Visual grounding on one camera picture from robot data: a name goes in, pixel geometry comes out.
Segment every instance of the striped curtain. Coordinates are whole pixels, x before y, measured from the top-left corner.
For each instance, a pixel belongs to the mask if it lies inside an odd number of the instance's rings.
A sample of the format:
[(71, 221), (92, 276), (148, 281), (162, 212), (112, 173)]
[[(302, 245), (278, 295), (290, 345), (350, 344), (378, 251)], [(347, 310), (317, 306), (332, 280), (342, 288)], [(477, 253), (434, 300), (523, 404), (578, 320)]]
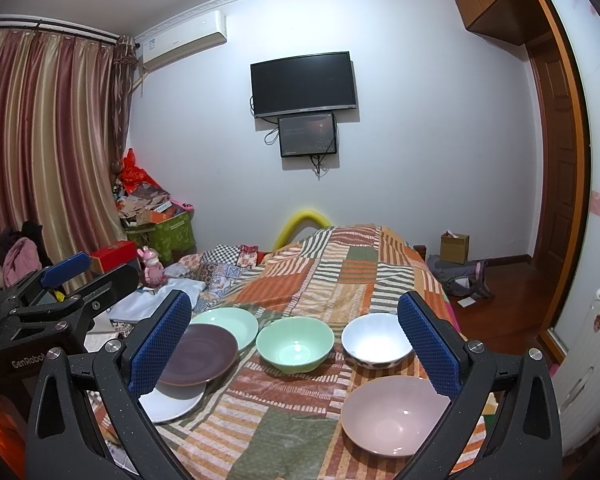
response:
[(0, 29), (0, 232), (39, 222), (53, 262), (125, 238), (107, 160), (112, 53)]

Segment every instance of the curtain rod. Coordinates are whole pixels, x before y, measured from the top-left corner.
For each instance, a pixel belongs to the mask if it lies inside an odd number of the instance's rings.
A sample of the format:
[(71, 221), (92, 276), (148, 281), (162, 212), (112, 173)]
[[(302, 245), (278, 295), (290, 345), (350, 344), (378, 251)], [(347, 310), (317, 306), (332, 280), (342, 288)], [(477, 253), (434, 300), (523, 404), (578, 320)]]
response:
[(0, 14), (0, 28), (32, 28), (35, 30), (46, 30), (49, 32), (65, 32), (75, 36), (81, 36), (90, 40), (102, 41), (104, 43), (116, 43), (117, 34), (111, 34), (97, 28), (85, 27), (75, 23), (62, 22), (50, 18), (39, 18), (37, 16), (18, 16), (12, 14)]

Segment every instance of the folded clothes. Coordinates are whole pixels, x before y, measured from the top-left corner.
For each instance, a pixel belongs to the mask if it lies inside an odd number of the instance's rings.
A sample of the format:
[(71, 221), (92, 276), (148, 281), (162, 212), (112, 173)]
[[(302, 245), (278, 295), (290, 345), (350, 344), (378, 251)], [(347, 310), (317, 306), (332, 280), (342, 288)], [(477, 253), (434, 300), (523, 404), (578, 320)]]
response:
[(155, 294), (132, 292), (109, 309), (109, 319), (116, 321), (138, 322), (150, 317), (172, 290), (182, 290), (189, 295), (191, 306), (195, 306), (198, 296), (205, 288), (204, 282), (187, 278), (170, 278)]
[(164, 275), (168, 278), (183, 278), (187, 277), (188, 273), (189, 269), (187, 269), (187, 267), (185, 267), (180, 262), (171, 264), (170, 266), (164, 269)]
[(189, 271), (187, 277), (206, 283), (198, 303), (211, 303), (223, 298), (244, 269), (256, 266), (257, 259), (257, 246), (218, 245), (202, 254), (184, 256), (179, 263)]

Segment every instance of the red plastic bag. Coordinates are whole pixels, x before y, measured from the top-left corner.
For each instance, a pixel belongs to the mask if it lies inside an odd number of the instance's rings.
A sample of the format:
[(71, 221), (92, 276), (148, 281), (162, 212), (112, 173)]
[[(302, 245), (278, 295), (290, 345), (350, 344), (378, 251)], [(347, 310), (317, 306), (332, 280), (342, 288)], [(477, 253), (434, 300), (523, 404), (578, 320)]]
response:
[(128, 194), (132, 194), (136, 190), (136, 187), (143, 182), (160, 187), (160, 184), (152, 179), (145, 170), (136, 166), (136, 155), (133, 148), (129, 148), (125, 158), (122, 159), (122, 171), (119, 178)]

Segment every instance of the patchwork bedspread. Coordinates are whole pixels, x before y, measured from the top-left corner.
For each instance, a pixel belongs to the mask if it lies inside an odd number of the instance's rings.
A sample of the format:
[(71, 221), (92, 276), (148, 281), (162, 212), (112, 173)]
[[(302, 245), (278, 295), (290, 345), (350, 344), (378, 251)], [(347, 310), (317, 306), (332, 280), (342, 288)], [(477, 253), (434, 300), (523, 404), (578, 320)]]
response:
[[(446, 297), (418, 254), (391, 230), (357, 225), (319, 230), (243, 272), (210, 308), (236, 306), (264, 324), (311, 316), (333, 328), (327, 360), (307, 374), (285, 376), (254, 345), (186, 418), (157, 429), (178, 459), (203, 480), (384, 480), (406, 459), (379, 458), (342, 431), (340, 409), (369, 380), (402, 374), (425, 378), (411, 355), (392, 370), (367, 370), (345, 355), (346, 324), (370, 312), (396, 312), (397, 300), (417, 290), (449, 320)], [(468, 466), (485, 437), (483, 418), (454, 470)]]

